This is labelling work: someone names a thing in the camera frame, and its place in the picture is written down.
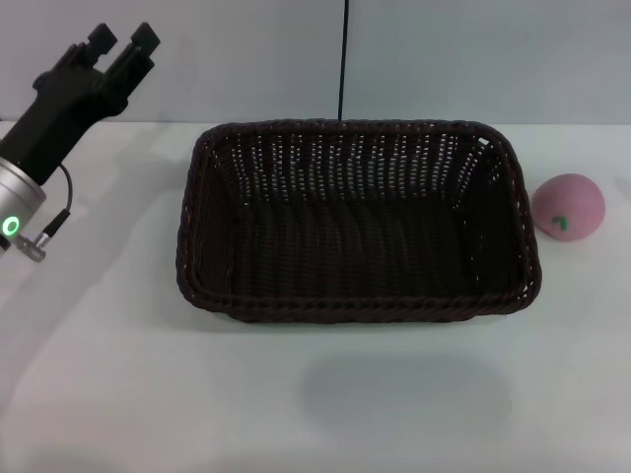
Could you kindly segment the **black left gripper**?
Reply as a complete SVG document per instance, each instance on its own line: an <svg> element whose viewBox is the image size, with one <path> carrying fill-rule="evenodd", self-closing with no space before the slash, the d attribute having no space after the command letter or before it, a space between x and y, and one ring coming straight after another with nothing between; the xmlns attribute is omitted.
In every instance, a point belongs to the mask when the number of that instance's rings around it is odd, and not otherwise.
<svg viewBox="0 0 631 473"><path fill-rule="evenodd" d="M109 68L95 68L117 38L105 23L88 41L73 44L52 69L35 79L36 98L1 140L1 157L36 184L44 184L95 123L120 115L153 68L161 40L142 23Z"/></svg>

